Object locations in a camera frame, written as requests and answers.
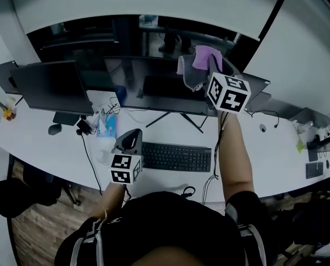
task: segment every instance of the person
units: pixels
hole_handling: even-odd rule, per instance
[[[224,112],[218,121],[224,216],[170,192],[151,193],[122,207],[125,189],[110,183],[90,218],[62,242],[55,265],[274,264],[273,221],[254,193],[238,118]]]

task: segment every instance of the black monitor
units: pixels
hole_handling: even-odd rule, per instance
[[[80,115],[94,114],[75,61],[35,63],[11,74],[30,108],[57,112],[55,123],[75,125]]]

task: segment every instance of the black keyboard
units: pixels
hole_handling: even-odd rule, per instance
[[[143,142],[143,167],[169,171],[210,172],[212,150]]]

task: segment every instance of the computer mouse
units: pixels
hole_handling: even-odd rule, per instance
[[[49,135],[55,135],[61,132],[61,124],[54,124],[48,128]]]

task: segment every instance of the purple cloth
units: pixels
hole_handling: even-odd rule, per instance
[[[193,68],[199,70],[208,70],[208,58],[210,57],[210,55],[213,55],[215,57],[215,60],[218,64],[218,69],[223,72],[223,58],[221,56],[221,52],[206,45],[196,46],[196,55],[192,64]]]

